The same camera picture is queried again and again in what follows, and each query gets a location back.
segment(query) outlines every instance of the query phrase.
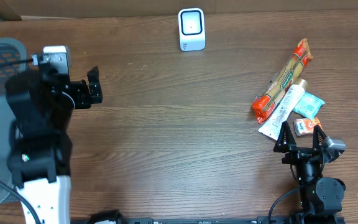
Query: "wall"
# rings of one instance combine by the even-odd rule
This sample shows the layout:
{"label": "wall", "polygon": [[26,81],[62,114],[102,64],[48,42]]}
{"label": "wall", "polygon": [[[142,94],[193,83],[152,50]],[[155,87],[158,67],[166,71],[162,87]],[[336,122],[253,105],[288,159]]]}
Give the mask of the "wall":
{"label": "wall", "polygon": [[205,13],[358,9],[358,0],[0,0],[6,14],[24,17],[174,15],[186,7]]}
{"label": "wall", "polygon": [[0,18],[4,21],[19,21],[21,19],[20,15],[5,0],[0,0]]}

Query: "snack wrapper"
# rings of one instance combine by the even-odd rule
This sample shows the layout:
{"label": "snack wrapper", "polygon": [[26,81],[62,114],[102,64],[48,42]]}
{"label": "snack wrapper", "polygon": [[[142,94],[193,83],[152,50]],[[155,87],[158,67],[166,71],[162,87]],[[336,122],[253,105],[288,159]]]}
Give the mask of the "snack wrapper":
{"label": "snack wrapper", "polygon": [[323,129],[320,120],[317,117],[314,120],[303,118],[303,119],[296,119],[293,122],[293,126],[297,136],[313,134],[314,127],[316,125],[320,126],[320,128]]}
{"label": "snack wrapper", "polygon": [[322,99],[310,93],[305,93],[293,111],[310,120],[314,120],[314,117],[323,104],[325,104],[325,102]]}
{"label": "snack wrapper", "polygon": [[252,109],[259,124],[269,118],[284,97],[286,90],[299,77],[312,58],[308,40],[301,40],[282,70],[273,77],[265,90],[256,96]]}

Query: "small orange package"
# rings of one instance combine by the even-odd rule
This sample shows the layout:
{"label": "small orange package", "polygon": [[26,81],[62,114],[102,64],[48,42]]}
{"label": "small orange package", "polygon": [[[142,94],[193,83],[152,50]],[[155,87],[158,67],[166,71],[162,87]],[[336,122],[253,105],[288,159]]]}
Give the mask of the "small orange package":
{"label": "small orange package", "polygon": [[323,129],[320,120],[317,117],[315,117],[314,120],[303,118],[303,119],[296,119],[293,122],[293,127],[295,129],[295,133],[297,136],[313,134],[314,127],[316,125],[320,126],[320,128]]}
{"label": "small orange package", "polygon": [[312,58],[308,40],[301,40],[280,73],[277,73],[269,85],[256,96],[252,109],[259,124],[269,118],[289,86],[299,77]]}

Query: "white device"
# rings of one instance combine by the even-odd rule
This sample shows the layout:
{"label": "white device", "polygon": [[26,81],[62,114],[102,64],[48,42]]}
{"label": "white device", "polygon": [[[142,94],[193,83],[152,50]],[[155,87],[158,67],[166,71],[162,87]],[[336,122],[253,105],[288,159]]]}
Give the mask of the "white device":
{"label": "white device", "polygon": [[[35,209],[44,224],[70,224],[70,177],[57,176],[57,181],[48,183],[46,178],[24,182],[24,188],[17,188]],[[34,223],[34,217],[22,203],[25,222]]]}
{"label": "white device", "polygon": [[182,9],[178,14],[179,40],[182,51],[205,48],[204,12],[199,8]]}

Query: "bread stick package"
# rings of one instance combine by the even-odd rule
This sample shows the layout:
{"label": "bread stick package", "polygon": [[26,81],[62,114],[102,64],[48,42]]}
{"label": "bread stick package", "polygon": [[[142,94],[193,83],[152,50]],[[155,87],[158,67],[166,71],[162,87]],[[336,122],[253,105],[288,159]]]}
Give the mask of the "bread stick package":
{"label": "bread stick package", "polygon": [[308,40],[301,40],[281,71],[273,77],[265,90],[256,96],[252,109],[259,124],[272,114],[288,87],[299,77],[312,58]]}

